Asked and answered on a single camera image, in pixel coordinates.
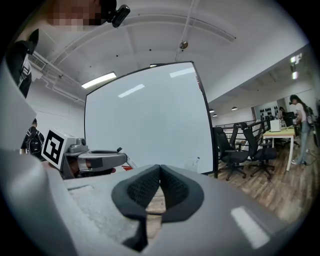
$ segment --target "wooden floor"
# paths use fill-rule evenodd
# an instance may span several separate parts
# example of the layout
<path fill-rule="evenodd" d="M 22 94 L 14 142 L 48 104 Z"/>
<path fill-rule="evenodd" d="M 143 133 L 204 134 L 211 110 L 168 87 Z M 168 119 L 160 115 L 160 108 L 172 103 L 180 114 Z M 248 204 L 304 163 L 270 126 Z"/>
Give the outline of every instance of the wooden floor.
<path fill-rule="evenodd" d="M 223 170 L 219 173 L 218 179 L 241 189 L 281 220 L 288 224 L 293 223 L 308 213 L 320 187 L 320 155 L 312 136 L 308 138 L 307 148 L 311 150 L 311 153 L 308 153 L 306 157 L 306 161 L 310 165 L 291 165 L 290 171 L 286 171 L 289 146 L 280 149 L 277 158 L 269 163 L 275 166 L 275 170 L 271 171 L 271 180 L 268 180 L 263 172 L 257 172 L 254 177 L 250 177 L 255 169 L 248 169 L 248 165 L 251 163 L 249 161 L 244 163 L 246 167 L 243 170 L 247 173 L 247 178 L 242 178 L 241 175 L 234 173 L 230 181 L 225 181 L 228 171 Z M 295 158 L 299 152 L 298 146 L 295 146 L 293 157 Z M 165 210 L 164 195 L 159 189 L 147 211 L 163 213 Z M 160 229 L 161 216 L 148 215 L 147 234 L 150 243 Z"/>

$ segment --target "whiteboard frame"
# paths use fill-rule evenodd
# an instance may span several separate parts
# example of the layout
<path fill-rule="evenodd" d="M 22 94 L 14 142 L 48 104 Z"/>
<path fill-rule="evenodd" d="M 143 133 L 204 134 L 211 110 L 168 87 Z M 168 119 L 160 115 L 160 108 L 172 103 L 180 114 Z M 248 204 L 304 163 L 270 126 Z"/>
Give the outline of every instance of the whiteboard frame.
<path fill-rule="evenodd" d="M 86 138 L 86 107 L 87 107 L 87 97 L 88 97 L 88 95 L 90 95 L 93 92 L 99 90 L 100 88 L 102 88 L 104 86 L 107 86 L 108 84 L 110 84 L 110 83 L 112 83 L 112 82 L 114 82 L 114 81 L 116 81 L 118 79 L 124 78 L 126 76 L 129 76 L 129 75 L 132 75 L 132 74 L 144 71 L 144 70 L 156 69 L 158 67 L 162 67 L 162 66 L 166 66 L 166 65 L 174 65 L 174 64 L 181 64 L 181 63 L 191 63 L 193 65 L 193 68 L 195 70 L 195 74 L 196 74 L 197 79 L 198 79 L 198 84 L 199 84 L 200 90 L 202 92 L 202 96 L 203 96 L 203 100 L 204 100 L 204 103 L 205 103 L 206 112 L 207 112 L 207 116 L 208 116 L 208 120 L 209 120 L 209 125 L 210 125 L 210 134 L 211 134 L 211 142 L 212 142 L 212 160 L 213 160 L 213 165 L 212 166 L 213 166 L 213 170 L 209 171 L 209 172 L 201 173 L 201 174 L 203 174 L 203 175 L 214 174 L 214 177 L 217 179 L 218 178 L 218 164 L 219 164 L 217 136 L 215 135 L 215 132 L 214 132 L 214 129 L 213 129 L 213 126 L 212 126 L 212 120 L 211 120 L 211 115 L 210 115 L 210 111 L 209 111 L 209 105 L 208 105 L 205 89 L 203 87 L 201 78 L 199 76 L 199 73 L 197 71 L 195 63 L 193 61 L 182 61 L 182 62 L 172 62 L 172 63 L 157 64 L 157 66 L 155 66 L 155 67 L 146 67 L 146 68 L 143 68 L 143 69 L 139 69 L 139 70 L 136 70 L 134 72 L 131 72 L 131 73 L 125 74 L 123 76 L 117 77 L 116 79 L 114 79 L 112 81 L 109 81 L 109 82 L 105 83 L 104 85 L 98 87 L 97 89 L 94 89 L 93 91 L 89 92 L 85 96 L 85 105 L 84 105 L 84 119 L 83 119 L 83 121 L 84 121 L 84 126 L 83 126 L 84 127 L 84 138 Z"/>

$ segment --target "jeans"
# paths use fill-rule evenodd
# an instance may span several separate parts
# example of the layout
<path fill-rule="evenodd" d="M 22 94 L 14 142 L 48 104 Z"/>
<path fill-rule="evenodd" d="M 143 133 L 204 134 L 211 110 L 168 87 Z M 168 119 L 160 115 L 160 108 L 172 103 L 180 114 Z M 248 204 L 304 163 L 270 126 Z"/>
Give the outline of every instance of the jeans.
<path fill-rule="evenodd" d="M 308 135 L 310 132 L 310 126 L 307 123 L 307 121 L 303 121 L 301 124 L 301 134 L 300 134 L 300 154 L 296 158 L 295 162 L 300 165 L 306 161 L 306 151 L 307 151 L 307 141 L 308 141 Z"/>

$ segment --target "white desk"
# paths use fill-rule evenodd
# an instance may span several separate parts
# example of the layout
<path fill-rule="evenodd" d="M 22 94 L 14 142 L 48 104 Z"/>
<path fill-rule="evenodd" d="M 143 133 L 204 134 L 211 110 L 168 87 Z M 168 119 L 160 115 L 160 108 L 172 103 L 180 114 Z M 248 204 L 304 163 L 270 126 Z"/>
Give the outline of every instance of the white desk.
<path fill-rule="evenodd" d="M 282 128 L 281 131 L 267 131 L 263 134 L 263 139 L 272 139 L 272 147 L 275 147 L 275 138 L 279 139 L 290 139 L 290 153 L 289 153 L 289 160 L 286 166 L 286 170 L 290 170 L 290 165 L 292 161 L 292 156 L 294 152 L 294 138 L 295 138 L 295 129 L 294 128 Z"/>

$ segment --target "whiteboard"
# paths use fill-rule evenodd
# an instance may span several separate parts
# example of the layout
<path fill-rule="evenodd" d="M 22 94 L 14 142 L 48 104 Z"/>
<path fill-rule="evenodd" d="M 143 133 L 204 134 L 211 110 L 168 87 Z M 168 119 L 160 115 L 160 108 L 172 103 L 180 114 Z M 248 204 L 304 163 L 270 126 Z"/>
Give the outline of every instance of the whiteboard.
<path fill-rule="evenodd" d="M 120 77 L 86 97 L 84 132 L 91 150 L 123 148 L 141 167 L 213 171 L 208 108 L 192 62 L 144 69 Z"/>

